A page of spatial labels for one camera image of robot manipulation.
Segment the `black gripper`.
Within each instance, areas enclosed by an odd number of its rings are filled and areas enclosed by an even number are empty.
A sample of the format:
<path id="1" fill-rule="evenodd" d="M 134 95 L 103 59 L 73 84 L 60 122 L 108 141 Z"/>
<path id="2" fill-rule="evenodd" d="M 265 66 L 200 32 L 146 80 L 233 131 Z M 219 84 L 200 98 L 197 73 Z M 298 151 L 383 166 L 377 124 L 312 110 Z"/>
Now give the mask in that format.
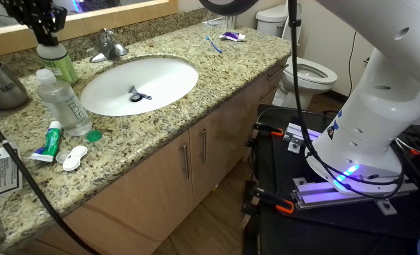
<path id="1" fill-rule="evenodd" d="M 67 10 L 52 0 L 0 0 L 6 15 L 32 29 L 42 46 L 57 46 L 56 33 L 64 27 Z"/>

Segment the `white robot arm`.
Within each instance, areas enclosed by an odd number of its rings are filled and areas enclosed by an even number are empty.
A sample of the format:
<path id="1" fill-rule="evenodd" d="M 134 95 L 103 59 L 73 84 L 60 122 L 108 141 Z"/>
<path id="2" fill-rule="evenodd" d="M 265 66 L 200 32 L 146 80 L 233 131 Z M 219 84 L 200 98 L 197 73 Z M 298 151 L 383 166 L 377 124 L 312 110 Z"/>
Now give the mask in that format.
<path id="1" fill-rule="evenodd" d="M 402 165 L 390 144 L 420 117 L 420 0 L 316 0 L 373 46 L 353 94 L 312 144 L 325 180 L 391 182 Z"/>

